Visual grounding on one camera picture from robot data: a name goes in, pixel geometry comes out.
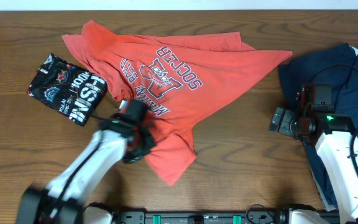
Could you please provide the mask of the orange soccer t-shirt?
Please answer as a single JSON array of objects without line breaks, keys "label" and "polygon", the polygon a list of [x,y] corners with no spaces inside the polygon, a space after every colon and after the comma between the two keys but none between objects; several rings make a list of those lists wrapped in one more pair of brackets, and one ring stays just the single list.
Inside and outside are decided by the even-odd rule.
[{"label": "orange soccer t-shirt", "polygon": [[193,127],[250,90],[286,50],[257,50],[238,32],[205,35],[119,35],[95,21],[63,41],[74,58],[107,83],[117,100],[145,103],[156,145],[151,169],[173,185],[196,159]]}]

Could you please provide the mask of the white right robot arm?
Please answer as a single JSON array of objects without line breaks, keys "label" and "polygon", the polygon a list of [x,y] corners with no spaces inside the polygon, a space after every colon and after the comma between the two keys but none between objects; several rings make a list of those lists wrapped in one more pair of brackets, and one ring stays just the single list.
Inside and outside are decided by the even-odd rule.
[{"label": "white right robot arm", "polygon": [[358,222],[358,138],[351,118],[276,108],[269,130],[311,144],[328,173],[341,223]]}]

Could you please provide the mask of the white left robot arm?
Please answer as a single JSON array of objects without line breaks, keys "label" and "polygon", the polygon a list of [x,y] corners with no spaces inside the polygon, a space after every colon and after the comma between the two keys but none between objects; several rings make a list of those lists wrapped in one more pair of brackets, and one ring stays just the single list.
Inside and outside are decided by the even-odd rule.
[{"label": "white left robot arm", "polygon": [[143,159],[156,143],[145,122],[148,106],[130,100],[123,111],[102,119],[85,150],[44,189],[23,193],[16,223],[114,223],[114,212],[87,201],[112,166]]}]

